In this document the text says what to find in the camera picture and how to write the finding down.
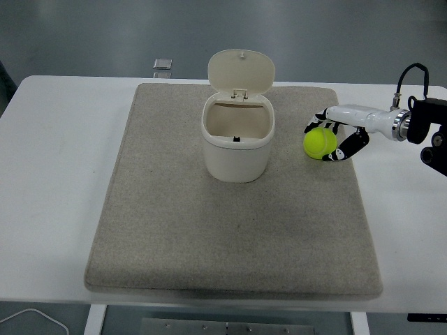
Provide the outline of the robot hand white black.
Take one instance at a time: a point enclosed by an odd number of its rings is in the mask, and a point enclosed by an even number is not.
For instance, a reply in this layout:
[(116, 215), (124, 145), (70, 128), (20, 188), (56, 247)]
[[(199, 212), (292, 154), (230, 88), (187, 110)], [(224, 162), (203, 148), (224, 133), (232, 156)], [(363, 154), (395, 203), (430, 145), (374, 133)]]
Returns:
[[(336, 105), (313, 116), (305, 128), (303, 147), (306, 155), (322, 161), (344, 161), (369, 143), (370, 133), (381, 133), (389, 140), (402, 141), (400, 126), (404, 110), (387, 112), (359, 105)], [(356, 129), (340, 144), (336, 134), (340, 125)]]

